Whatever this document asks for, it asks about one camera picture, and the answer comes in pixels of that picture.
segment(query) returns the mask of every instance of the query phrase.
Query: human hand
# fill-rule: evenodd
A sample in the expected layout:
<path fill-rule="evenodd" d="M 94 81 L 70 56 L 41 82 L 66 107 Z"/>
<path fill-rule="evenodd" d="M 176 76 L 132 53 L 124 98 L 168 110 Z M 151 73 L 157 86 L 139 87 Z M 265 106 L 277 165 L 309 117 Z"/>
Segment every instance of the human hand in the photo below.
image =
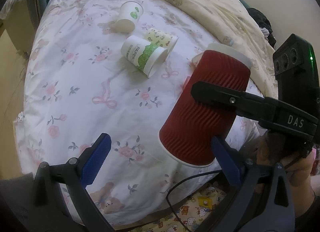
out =
<path fill-rule="evenodd" d="M 283 166 L 286 166 L 297 156 L 298 153 L 296 152 L 281 159 L 280 162 Z M 310 182 L 310 173 L 315 157 L 316 154 L 314 151 L 312 151 L 306 158 L 301 158 L 295 164 L 286 169 L 286 171 L 292 172 L 292 175 L 288 179 L 293 197 L 296 217 L 299 217 L 305 213 L 314 200 L 314 192 Z M 258 144 L 257 164 L 271 165 L 269 160 L 269 148 L 266 143 L 266 139 L 261 139 Z"/>
<path fill-rule="evenodd" d="M 295 152 L 294 154 L 281 159 L 280 163 L 283 166 L 286 166 L 298 156 L 299 153 Z M 301 158 L 295 164 L 286 169 L 287 172 L 292 172 L 292 175 L 289 177 L 289 182 L 292 186 L 298 187 L 307 181 L 308 177 L 310 176 L 315 157 L 316 154 L 313 150 L 306 158 Z M 271 165 L 269 161 L 269 148 L 265 139 L 262 139 L 258 146 L 257 164 Z"/>

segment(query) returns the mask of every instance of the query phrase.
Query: red paper cup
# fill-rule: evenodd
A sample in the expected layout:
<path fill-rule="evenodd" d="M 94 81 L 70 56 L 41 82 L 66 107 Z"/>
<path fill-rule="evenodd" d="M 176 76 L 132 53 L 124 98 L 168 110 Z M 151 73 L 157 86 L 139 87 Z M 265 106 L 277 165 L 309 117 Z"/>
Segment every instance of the red paper cup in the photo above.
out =
<path fill-rule="evenodd" d="M 250 60 L 247 60 L 245 64 L 250 65 Z M 245 91 L 250 77 L 250 69 L 245 64 L 221 52 L 204 52 L 159 131 L 159 143 L 173 159 L 196 168 L 207 167 L 213 163 L 215 157 L 211 151 L 211 139 L 216 135 L 224 138 L 227 136 L 236 112 L 196 102 L 191 96 L 191 87 L 196 82 L 203 81 Z"/>

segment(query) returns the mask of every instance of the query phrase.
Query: pink ribbon print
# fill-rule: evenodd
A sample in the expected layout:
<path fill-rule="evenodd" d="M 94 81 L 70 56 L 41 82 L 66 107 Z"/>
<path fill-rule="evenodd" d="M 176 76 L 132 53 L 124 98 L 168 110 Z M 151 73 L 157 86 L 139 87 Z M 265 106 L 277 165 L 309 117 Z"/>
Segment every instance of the pink ribbon print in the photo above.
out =
<path fill-rule="evenodd" d="M 101 95 L 101 97 L 93 97 L 92 98 L 92 103 L 94 103 L 94 104 L 105 104 L 110 109 L 114 109 L 118 105 L 118 102 L 115 101 L 115 100 L 109 100 L 110 94 L 111 94 L 111 90 L 110 90 L 111 79 L 108 78 L 108 80 L 106 82 L 104 81 L 104 82 L 101 83 L 101 86 L 102 86 L 102 95 Z"/>
<path fill-rule="evenodd" d="M 161 78 L 163 78 L 165 80 L 170 78 L 170 76 L 178 76 L 179 75 L 178 71 L 172 70 L 171 62 L 165 63 L 165 71 L 166 71 L 166 73 L 161 75 Z"/>

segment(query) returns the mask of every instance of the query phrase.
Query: white paper cup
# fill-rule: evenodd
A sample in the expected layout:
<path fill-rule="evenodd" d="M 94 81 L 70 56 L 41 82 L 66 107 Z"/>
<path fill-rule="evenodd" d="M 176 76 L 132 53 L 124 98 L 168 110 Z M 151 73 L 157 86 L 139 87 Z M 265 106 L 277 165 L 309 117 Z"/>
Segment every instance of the white paper cup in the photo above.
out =
<path fill-rule="evenodd" d="M 131 33 L 142 14 L 143 8 L 139 3 L 134 1 L 125 2 L 120 8 L 119 17 L 113 28 L 117 32 Z"/>
<path fill-rule="evenodd" d="M 176 45 L 179 37 L 151 28 L 144 36 L 145 40 L 150 41 L 160 47 L 168 49 L 168 55 Z"/>
<path fill-rule="evenodd" d="M 224 54 L 229 55 L 230 57 L 235 58 L 236 60 L 242 62 L 244 65 L 246 65 L 249 69 L 252 67 L 252 61 L 244 54 L 242 54 L 241 52 L 237 51 L 236 49 L 227 46 L 225 44 L 222 43 L 210 43 L 207 47 L 206 50 L 215 50 Z M 199 53 L 198 55 L 194 56 L 192 58 L 192 62 L 193 64 L 197 67 L 199 61 L 201 60 L 201 57 L 203 55 L 202 53 Z"/>
<path fill-rule="evenodd" d="M 150 78 L 167 57 L 168 50 L 131 35 L 122 45 L 121 54 Z"/>

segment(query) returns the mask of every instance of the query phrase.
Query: camera lens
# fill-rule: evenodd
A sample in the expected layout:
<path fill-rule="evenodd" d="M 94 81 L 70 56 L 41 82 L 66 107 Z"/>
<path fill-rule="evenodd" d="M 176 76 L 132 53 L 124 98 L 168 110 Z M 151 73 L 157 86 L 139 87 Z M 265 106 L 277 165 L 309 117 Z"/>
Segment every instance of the camera lens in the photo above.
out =
<path fill-rule="evenodd" d="M 276 70 L 276 72 L 278 72 L 279 69 L 280 69 L 279 61 L 276 61 L 276 65 L 275 65 L 275 66 L 276 66 L 276 67 L 275 67 L 275 70 Z"/>
<path fill-rule="evenodd" d="M 283 54 L 281 57 L 282 66 L 284 69 L 287 69 L 288 67 L 288 56 L 287 54 Z"/>
<path fill-rule="evenodd" d="M 290 58 L 291 58 L 292 63 L 296 63 L 297 62 L 298 55 L 297 55 L 296 49 L 294 49 L 294 48 L 291 49 Z"/>

